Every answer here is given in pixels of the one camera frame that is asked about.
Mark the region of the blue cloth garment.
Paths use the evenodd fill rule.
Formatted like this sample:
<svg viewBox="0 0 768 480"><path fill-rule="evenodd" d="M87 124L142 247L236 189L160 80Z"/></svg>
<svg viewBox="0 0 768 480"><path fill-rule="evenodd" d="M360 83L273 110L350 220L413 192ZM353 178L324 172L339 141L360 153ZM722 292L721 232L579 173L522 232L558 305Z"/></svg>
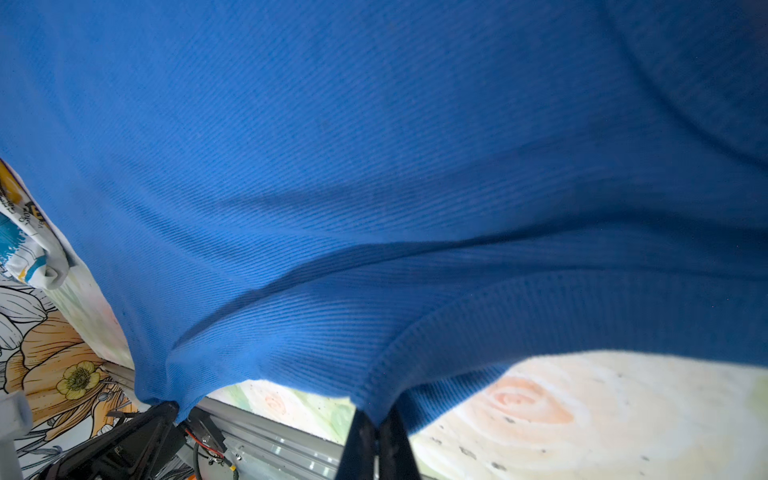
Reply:
<svg viewBox="0 0 768 480"><path fill-rule="evenodd" d="M5 1L1 155L148 404L767 362L763 1Z"/></svg>

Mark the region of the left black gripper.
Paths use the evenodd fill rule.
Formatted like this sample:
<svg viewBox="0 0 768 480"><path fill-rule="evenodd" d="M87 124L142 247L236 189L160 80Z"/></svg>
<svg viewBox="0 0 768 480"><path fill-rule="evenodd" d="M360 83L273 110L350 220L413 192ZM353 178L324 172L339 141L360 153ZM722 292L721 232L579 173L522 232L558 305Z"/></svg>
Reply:
<svg viewBox="0 0 768 480"><path fill-rule="evenodd" d="M185 444L176 424L179 407L164 402L145 412L112 411L110 431L74 447L38 475L40 479L153 479Z"/></svg>

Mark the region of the white teal yellow printed garment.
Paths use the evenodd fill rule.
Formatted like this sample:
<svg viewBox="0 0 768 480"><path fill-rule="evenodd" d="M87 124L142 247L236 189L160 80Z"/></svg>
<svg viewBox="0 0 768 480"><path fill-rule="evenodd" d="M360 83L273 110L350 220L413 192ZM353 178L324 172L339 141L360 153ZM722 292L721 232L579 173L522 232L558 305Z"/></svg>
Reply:
<svg viewBox="0 0 768 480"><path fill-rule="evenodd" d="M16 176L1 162L1 274L42 290L58 289L67 254Z"/></svg>

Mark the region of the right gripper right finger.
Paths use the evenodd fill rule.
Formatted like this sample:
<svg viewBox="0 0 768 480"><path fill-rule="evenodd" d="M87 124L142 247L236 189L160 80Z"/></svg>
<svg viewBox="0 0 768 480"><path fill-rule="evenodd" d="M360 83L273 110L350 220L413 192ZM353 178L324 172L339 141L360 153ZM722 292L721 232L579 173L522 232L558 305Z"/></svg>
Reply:
<svg viewBox="0 0 768 480"><path fill-rule="evenodd" d="M378 445L381 480L422 479L407 430L395 407L378 428Z"/></svg>

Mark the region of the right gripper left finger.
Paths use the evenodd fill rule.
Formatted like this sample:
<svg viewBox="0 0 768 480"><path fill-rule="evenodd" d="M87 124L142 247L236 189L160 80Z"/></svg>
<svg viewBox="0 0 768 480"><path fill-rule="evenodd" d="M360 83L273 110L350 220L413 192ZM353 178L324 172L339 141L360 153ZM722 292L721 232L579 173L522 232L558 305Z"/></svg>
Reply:
<svg viewBox="0 0 768 480"><path fill-rule="evenodd" d="M335 480L374 480L377 452L377 427L364 412L356 410Z"/></svg>

